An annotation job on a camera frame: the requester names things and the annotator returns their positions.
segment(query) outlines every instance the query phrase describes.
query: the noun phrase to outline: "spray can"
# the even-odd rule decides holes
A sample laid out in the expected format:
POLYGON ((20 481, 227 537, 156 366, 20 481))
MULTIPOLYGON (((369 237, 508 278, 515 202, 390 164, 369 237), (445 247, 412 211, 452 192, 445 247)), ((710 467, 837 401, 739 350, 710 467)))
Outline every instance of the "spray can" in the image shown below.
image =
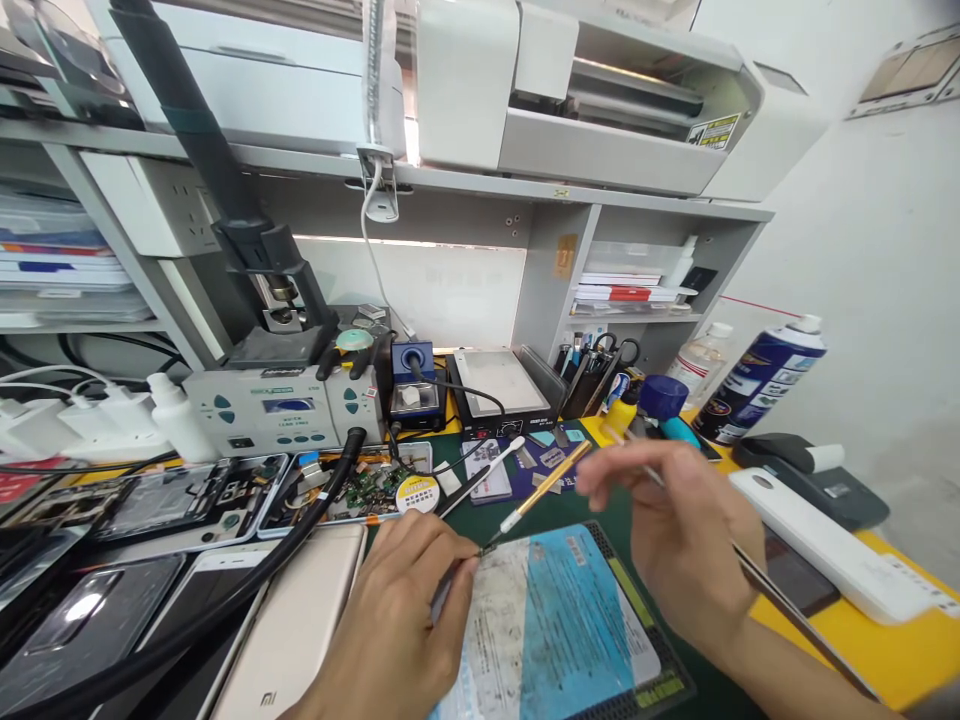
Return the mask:
POLYGON ((764 330, 693 421, 701 437, 732 445, 770 412, 827 352, 820 318, 804 315, 764 330))

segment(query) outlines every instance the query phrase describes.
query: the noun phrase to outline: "smartphone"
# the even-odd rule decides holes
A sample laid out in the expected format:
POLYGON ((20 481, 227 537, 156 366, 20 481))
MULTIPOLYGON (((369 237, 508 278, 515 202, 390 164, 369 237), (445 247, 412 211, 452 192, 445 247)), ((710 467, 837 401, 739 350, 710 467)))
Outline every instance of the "smartphone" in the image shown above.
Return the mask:
POLYGON ((365 525, 317 528, 270 584, 212 720, 274 720, 313 682, 350 595, 365 525))
MULTIPOLYGON (((175 632, 196 613, 232 591, 276 545, 277 541, 268 541, 201 553, 147 631, 138 650, 175 632)), ((251 601, 240 627, 217 648, 157 718, 185 720, 207 716, 265 595, 266 585, 260 588, 251 601)), ((127 720, 137 704, 171 665, 172 663, 164 665, 157 672, 104 703, 91 718, 127 720)))
POLYGON ((767 575, 804 617, 812 617, 840 599, 836 585, 808 563, 786 541, 763 526, 767 575))

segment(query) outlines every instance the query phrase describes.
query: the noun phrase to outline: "white box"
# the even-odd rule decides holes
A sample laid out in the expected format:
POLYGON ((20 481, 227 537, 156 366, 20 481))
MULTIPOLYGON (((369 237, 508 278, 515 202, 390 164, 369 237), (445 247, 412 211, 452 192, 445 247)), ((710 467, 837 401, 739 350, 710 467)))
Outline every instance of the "white box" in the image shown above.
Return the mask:
MULTIPOLYGON (((110 16, 109 0, 88 0, 107 52, 144 123, 171 132, 160 103, 110 16)), ((356 154, 363 122, 364 53, 355 40, 154 3, 180 45, 207 104, 235 143, 356 154)), ((383 80, 393 92, 383 144, 406 154, 403 84, 394 61, 383 80)))

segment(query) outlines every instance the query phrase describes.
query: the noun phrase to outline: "black phone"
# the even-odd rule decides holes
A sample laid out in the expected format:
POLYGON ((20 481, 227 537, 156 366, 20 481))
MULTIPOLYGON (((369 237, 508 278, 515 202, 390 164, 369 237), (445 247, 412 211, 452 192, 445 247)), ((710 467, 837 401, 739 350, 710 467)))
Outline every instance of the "black phone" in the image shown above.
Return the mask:
POLYGON ((767 575, 804 617, 811 617, 840 599, 840 591, 786 541, 763 526, 767 575))
POLYGON ((842 467, 814 472, 813 445, 799 435, 766 433, 744 438, 733 448, 741 467, 762 467, 844 530, 879 525, 887 504, 842 467))

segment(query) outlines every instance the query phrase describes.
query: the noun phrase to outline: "white wall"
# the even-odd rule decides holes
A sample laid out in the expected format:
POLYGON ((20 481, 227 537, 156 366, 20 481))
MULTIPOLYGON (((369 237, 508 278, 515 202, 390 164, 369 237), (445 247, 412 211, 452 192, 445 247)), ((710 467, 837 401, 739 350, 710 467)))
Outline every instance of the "white wall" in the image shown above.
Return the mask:
MULTIPOLYGON (((960 19, 951 0, 703 0, 694 31, 793 73, 835 122, 764 203, 728 297, 822 315, 826 359, 760 431, 842 442, 893 508, 884 532, 960 587, 960 102, 841 122, 895 43, 960 19)), ((786 316, 721 301, 735 352, 786 316)))

